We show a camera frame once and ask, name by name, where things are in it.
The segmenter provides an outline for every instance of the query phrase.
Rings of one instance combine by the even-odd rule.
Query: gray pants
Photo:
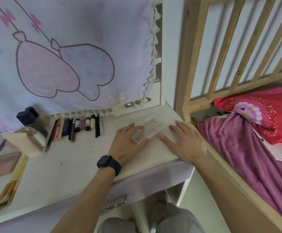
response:
[[[201,224],[190,211],[171,203],[157,203],[149,222],[152,228],[156,228],[156,233],[204,233]],[[98,230],[98,233],[123,232],[136,233],[134,223],[117,217],[106,219]]]

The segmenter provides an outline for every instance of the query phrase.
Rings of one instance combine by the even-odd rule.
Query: wall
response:
[[[167,78],[166,101],[170,105],[174,105],[184,1],[185,0],[163,0],[162,67],[164,68],[163,72],[165,72]],[[216,88],[217,90],[230,86],[265,1],[266,0],[246,0],[222,68]],[[203,95],[208,90],[225,30],[232,12],[233,3],[234,2],[231,1],[213,4],[209,8],[191,98]],[[240,82],[247,81],[253,77],[281,21],[282,0],[277,0]],[[262,75],[271,73],[281,56],[282,41]]]

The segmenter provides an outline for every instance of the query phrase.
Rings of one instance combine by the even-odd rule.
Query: person's right hand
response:
[[[206,156],[205,141],[197,136],[193,128],[184,122],[176,121],[176,126],[170,125],[170,129],[177,133],[179,143],[175,144],[164,135],[160,136],[161,141],[181,160],[187,163],[194,163],[200,157]]]

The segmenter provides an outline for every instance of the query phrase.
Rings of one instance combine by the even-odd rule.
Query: smartwatch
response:
[[[100,158],[100,160],[97,162],[97,166],[98,166],[98,168],[100,168],[100,167],[112,167],[115,170],[115,172],[116,172],[115,176],[118,176],[118,174],[120,173],[120,170],[121,170],[120,163],[118,163],[110,155],[102,156]]]

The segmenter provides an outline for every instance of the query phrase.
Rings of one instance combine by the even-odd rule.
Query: pillow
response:
[[[268,143],[282,143],[282,87],[213,100],[223,111],[235,112],[252,122]]]

